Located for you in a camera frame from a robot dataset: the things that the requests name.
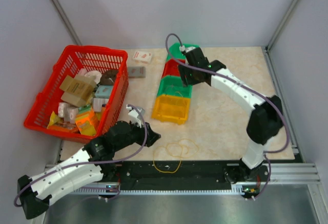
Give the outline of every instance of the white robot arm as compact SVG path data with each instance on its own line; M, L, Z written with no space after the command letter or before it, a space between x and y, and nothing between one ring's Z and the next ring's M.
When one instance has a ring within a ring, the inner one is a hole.
M116 172L115 152L133 143L150 147L161 137L152 131L149 123L141 121L144 109L131 106L127 109L131 122L118 121L106 134L92 139L47 172L18 179L18 197L27 219L41 215L60 198L80 187L97 181L109 182Z
M240 170L229 174L227 180L234 183L253 177L256 170L262 165L264 151L267 151L275 136L282 128L282 121L279 115L267 101L251 91L242 88L241 85L244 87L248 86L236 78L223 63L218 60L210 63L204 57L199 47L188 47L185 49L181 47L180 50L186 56L186 62L188 62L189 66L209 70L218 74L214 75L179 65L180 77L184 86L206 82L211 87L226 93L250 116L247 126L247 133L250 137L247 151L241 159ZM279 97L274 95L267 99L282 112Z

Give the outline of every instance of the green plastic bin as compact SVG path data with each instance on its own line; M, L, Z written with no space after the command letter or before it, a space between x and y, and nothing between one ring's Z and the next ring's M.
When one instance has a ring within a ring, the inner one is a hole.
M180 77L168 75L160 81L157 97L166 94L176 97L191 98L192 89L192 86L183 87Z

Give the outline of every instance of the red basket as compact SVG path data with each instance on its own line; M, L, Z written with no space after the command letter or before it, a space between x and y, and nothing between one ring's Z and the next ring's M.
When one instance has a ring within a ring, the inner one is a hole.
M180 62L183 62L183 63L186 62L183 59L179 59L179 61ZM163 70L162 78L164 78L167 75L180 77L180 72L179 72L179 69L178 69L178 65L179 64L175 60L173 60L173 59L168 60L165 63L165 67L164 67L164 70Z
M37 95L34 105L24 121L24 126L28 129L85 144L91 139L106 133L117 122L128 89L127 59L127 52L112 50L106 47L65 47L58 62L53 66L52 75L45 88ZM118 75L106 105L106 110L99 123L97 134L95 136L86 136L78 133L66 133L47 129L50 115L52 111L57 113L58 103L61 102L61 96L64 93L59 89L59 86L67 75L74 77L81 68L85 68L88 71L98 70L101 73L110 69L118 69Z

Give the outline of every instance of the gray wall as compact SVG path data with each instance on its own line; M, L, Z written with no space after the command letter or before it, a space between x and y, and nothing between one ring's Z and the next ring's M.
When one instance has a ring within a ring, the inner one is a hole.
M202 46L265 46L291 0L60 0L83 44L164 47L175 32Z
M305 158L328 193L328 0L301 0L271 57Z
M72 44L49 0L0 0L0 222L26 223L13 206L17 179L54 160L58 139L23 121L66 45Z

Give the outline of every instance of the beige table surface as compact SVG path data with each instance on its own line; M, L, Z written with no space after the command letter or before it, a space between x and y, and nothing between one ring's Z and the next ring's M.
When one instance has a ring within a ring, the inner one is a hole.
M202 48L209 61L215 59L224 63L240 80L256 91L272 96L273 84L260 47L215 47ZM234 160L240 159L246 151L249 138L246 126L248 115L227 95L205 83L193 87L189 110L189 118L183 125L162 123L151 119L162 71L167 53L165 49L140 49L154 54L151 64L137 64L132 61L133 50L126 50L128 66L145 66L146 78L129 79L129 87L121 109L119 120L129 121L126 104L143 107L146 110L145 121L149 122L153 131L162 135L150 148L144 148L131 160L152 160L153 152L156 160L176 160L159 146L177 143L180 139L192 139L197 147L188 140L179 145L169 145L173 155L180 155L190 160ZM270 150L281 148L285 143L285 131L281 129L277 140ZM82 144L64 141L61 160L65 160L82 147ZM115 154L115 159L131 155L139 145L128 146ZM278 154L269 155L271 159L294 159L291 146Z

